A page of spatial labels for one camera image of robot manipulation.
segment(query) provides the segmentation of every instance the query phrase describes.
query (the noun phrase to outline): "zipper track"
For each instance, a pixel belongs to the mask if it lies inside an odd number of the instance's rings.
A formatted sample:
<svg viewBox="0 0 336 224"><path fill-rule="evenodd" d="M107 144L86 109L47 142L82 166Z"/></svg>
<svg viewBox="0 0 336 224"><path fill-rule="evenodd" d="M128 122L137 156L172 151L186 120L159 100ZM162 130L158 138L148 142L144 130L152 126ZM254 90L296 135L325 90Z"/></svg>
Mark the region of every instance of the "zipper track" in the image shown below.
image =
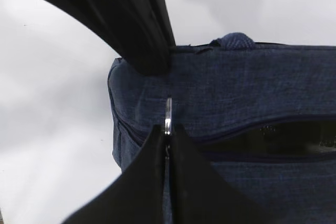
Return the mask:
<svg viewBox="0 0 336 224"><path fill-rule="evenodd" d="M128 123L120 120L121 125L129 132L133 140L141 146L148 136L148 133L133 129ZM245 133L246 131L263 127L265 125L298 122L298 121L333 121L336 115L296 115L276 120L265 120L259 123L252 123L248 126L238 127L225 133L216 134L208 137L193 137L192 141L196 146L202 149L202 145L215 144L223 140ZM165 158L169 160L170 145L166 143ZM253 154L253 153L233 153L233 152L202 152L210 162L249 162L249 163L267 163L267 164L285 164L285 163L312 163L328 161L336 158L336 152L307 154L307 155L275 155L275 154Z"/></svg>
<svg viewBox="0 0 336 224"><path fill-rule="evenodd" d="M307 155L275 155L275 154L249 154L249 153L215 153L202 152L210 162L249 162L267 164L286 163L313 163L336 159L336 152L307 154Z"/></svg>
<svg viewBox="0 0 336 224"><path fill-rule="evenodd" d="M126 128L130 134L135 138L135 141L142 145L147 138L148 134L147 132L139 131L131 127L128 123L123 121L122 119L117 116L120 123ZM290 122L299 122L299 121L334 121L336 120L336 115L295 115L295 116L287 116L284 118L278 118L273 120L264 120L262 122L258 123L251 123L244 125L242 127L237 127L235 129L217 133L210 136L202 136L202 137L192 137L193 142L196 145L207 145L207 144L216 144L218 142L222 142L223 140L228 140L232 137L238 136L240 134L243 134L247 131L256 129L256 128L262 128L266 125L272 125L272 124L280 124L280 123L290 123Z"/></svg>

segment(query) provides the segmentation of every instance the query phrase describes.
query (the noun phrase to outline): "front pocket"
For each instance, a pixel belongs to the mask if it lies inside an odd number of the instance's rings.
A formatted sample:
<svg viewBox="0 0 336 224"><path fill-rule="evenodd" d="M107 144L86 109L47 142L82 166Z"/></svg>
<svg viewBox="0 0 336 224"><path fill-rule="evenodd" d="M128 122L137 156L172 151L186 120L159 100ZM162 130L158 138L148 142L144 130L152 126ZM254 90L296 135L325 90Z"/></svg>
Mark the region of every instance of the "front pocket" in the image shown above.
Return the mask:
<svg viewBox="0 0 336 224"><path fill-rule="evenodd" d="M265 125L197 145L214 162L296 163L336 158L336 121Z"/></svg>

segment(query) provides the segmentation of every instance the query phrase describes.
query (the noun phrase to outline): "zipper pull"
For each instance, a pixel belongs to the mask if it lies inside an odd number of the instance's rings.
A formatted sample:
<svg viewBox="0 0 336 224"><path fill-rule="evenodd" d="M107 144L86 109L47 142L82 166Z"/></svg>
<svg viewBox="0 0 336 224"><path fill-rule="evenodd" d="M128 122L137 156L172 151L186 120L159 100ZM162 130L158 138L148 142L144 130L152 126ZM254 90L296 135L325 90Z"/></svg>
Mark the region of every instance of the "zipper pull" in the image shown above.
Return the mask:
<svg viewBox="0 0 336 224"><path fill-rule="evenodd" d="M170 153L170 138L172 136L172 106L173 106L173 99L168 97L166 103L166 115L164 121L164 135L166 137L166 160L169 159Z"/></svg>
<svg viewBox="0 0 336 224"><path fill-rule="evenodd" d="M169 160L169 152L170 151L170 144L166 145L166 160Z"/></svg>

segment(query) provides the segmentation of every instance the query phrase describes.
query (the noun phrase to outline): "denim fabric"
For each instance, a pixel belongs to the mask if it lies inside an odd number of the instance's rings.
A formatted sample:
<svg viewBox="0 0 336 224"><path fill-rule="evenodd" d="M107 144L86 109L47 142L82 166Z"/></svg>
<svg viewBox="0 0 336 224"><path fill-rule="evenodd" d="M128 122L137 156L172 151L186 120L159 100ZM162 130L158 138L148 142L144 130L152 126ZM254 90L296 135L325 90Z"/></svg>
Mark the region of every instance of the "denim fabric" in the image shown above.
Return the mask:
<svg viewBox="0 0 336 224"><path fill-rule="evenodd" d="M170 95L173 123L182 123L195 141L282 118L336 117L336 47L251 41L232 34L209 45L171 48L171 72L160 77L142 76L123 59L114 61L108 77L113 156L122 171L152 125L163 124ZM212 164L280 223L336 223L336 160ZM168 187L164 199L171 223Z"/></svg>

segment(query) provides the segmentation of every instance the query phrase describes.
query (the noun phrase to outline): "white background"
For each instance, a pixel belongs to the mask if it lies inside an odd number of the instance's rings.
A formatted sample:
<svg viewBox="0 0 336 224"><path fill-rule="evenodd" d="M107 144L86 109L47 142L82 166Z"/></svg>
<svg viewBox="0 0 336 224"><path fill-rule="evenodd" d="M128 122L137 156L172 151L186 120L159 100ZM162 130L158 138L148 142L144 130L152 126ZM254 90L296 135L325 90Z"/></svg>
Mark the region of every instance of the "white background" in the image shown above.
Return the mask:
<svg viewBox="0 0 336 224"><path fill-rule="evenodd" d="M336 45L336 0L166 0L178 45L241 31ZM6 224L60 224L120 170L107 75L118 55L43 0L0 0L0 208Z"/></svg>

